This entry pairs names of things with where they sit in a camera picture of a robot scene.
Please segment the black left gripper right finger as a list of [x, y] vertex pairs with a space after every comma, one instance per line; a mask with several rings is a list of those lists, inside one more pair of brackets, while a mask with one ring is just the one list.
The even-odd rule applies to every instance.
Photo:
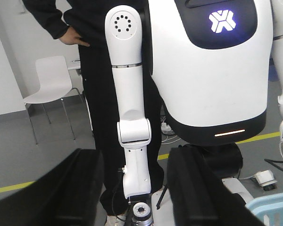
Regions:
[[205, 163], [196, 146], [172, 148], [167, 184], [177, 226], [262, 226]]

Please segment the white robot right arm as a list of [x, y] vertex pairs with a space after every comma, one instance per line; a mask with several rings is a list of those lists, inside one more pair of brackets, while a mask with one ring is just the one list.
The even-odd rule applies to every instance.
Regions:
[[120, 5], [106, 15], [124, 148], [126, 198], [150, 192], [142, 60], [163, 99], [167, 121], [189, 146], [168, 159], [165, 195], [134, 206], [135, 225], [259, 226], [234, 178], [237, 141], [265, 126], [273, 22], [268, 0], [148, 0], [145, 18]]

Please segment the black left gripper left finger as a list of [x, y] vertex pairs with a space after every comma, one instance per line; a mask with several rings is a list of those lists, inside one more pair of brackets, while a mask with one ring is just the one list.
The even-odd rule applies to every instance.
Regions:
[[37, 181], [0, 200], [0, 226], [93, 226], [103, 176], [101, 152], [76, 149]]

